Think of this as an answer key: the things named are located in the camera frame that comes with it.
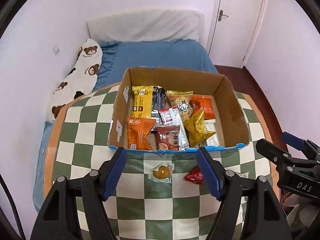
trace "white door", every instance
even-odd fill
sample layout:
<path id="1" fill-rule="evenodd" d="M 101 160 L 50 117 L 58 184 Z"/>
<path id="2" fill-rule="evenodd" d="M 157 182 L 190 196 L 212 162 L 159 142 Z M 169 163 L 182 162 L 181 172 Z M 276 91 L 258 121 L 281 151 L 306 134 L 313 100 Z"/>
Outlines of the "white door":
<path id="1" fill-rule="evenodd" d="M 213 64 L 242 67 L 261 4 L 262 0 L 220 0 L 218 17 L 212 19 L 216 21 L 209 52 Z"/>

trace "white wall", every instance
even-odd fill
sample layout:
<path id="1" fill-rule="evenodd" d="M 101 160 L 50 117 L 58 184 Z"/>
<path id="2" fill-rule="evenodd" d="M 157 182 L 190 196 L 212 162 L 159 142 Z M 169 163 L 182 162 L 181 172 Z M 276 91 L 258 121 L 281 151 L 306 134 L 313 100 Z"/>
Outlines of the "white wall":
<path id="1" fill-rule="evenodd" d="M 265 93 L 282 130 L 320 144 L 320 35 L 295 0 L 267 1 L 245 66 Z"/>
<path id="2" fill-rule="evenodd" d="M 36 161 L 49 95 L 68 74 L 89 37 L 85 20 L 138 8 L 185 8 L 204 13 L 209 33 L 214 0 L 28 0 L 0 39 L 0 173 L 13 196 L 27 239 L 36 219 Z M 52 47 L 60 47 L 55 56 Z M 16 228 L 9 202 L 0 206 Z"/>

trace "checkered tablecloth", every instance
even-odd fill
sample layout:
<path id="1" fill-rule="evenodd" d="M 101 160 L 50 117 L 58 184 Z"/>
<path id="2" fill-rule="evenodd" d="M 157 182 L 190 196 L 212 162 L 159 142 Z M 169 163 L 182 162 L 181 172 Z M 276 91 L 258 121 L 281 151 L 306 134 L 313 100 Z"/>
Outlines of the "checkered tablecloth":
<path id="1" fill-rule="evenodd" d="M 66 111 L 61 126 L 52 182 L 61 175 L 68 179 L 85 176 L 99 169 L 113 151 L 108 147 L 108 135 L 113 103 L 119 86 L 102 89 L 76 101 Z M 255 150 L 256 141 L 264 138 L 261 124 L 241 93 L 236 93 L 250 131 L 248 146 L 233 154 L 215 158 L 230 170 L 246 173 L 255 179 L 268 178 L 272 185 L 269 161 Z M 196 166 L 195 158 L 172 160 L 175 169 L 172 184 L 148 180 L 148 171 L 164 160 L 129 155 L 116 191 L 104 202 L 113 231 L 118 239 L 199 239 L 209 233 L 220 202 L 211 196 L 205 184 L 196 185 L 183 177 Z M 80 227 L 84 239 L 90 239 L 82 198 L 77 197 Z M 246 210 L 242 199 L 234 232 L 239 239 Z"/>

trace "blue gripper pad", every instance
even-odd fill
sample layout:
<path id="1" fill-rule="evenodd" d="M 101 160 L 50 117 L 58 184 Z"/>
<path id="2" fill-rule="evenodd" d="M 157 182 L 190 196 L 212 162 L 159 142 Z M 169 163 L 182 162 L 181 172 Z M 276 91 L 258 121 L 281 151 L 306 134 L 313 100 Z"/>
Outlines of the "blue gripper pad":
<path id="1" fill-rule="evenodd" d="M 119 182 L 120 176 L 122 174 L 122 171 L 124 169 L 126 162 L 127 162 L 127 151 L 122 148 L 121 153 L 119 154 L 118 158 L 115 160 L 115 163 L 111 167 L 111 170 L 105 181 L 105 191 L 102 194 L 102 198 L 104 201 L 108 200 L 108 198 L 112 196 L 113 193 L 115 192 L 116 186 Z"/>
<path id="2" fill-rule="evenodd" d="M 303 140 L 301 140 L 300 138 L 290 133 L 283 132 L 280 137 L 284 143 L 286 143 L 287 145 L 290 145 L 291 147 L 297 149 L 298 151 L 302 151 L 306 148 Z"/>
<path id="3" fill-rule="evenodd" d="M 205 183 L 208 186 L 210 194 L 216 197 L 217 200 L 221 200 L 222 195 L 220 191 L 220 180 L 214 173 L 209 161 L 207 160 L 201 149 L 197 150 L 196 157 L 198 166 L 204 177 Z"/>

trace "open cardboard box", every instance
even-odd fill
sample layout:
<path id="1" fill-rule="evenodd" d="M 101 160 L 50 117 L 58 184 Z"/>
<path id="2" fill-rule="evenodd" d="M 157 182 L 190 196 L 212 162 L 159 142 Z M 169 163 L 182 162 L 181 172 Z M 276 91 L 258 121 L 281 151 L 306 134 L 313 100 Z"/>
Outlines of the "open cardboard box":
<path id="1" fill-rule="evenodd" d="M 228 152 L 230 150 L 234 152 L 234 148 L 241 148 L 249 144 L 249 132 L 243 111 L 230 81 L 225 75 L 164 67 L 133 67 L 128 68 L 124 73 L 114 103 L 112 127 L 108 141 L 110 148 L 128 148 L 127 117 L 131 116 L 134 100 L 132 86 L 140 85 L 159 85 L 165 90 L 193 91 L 193 94 L 212 96 L 212 107 L 216 116 L 215 126 L 221 146 L 206 146 L 209 152 Z M 152 153 L 142 150 L 128 151 L 138 154 Z M 169 152 L 175 154 L 194 153 L 196 148 Z"/>

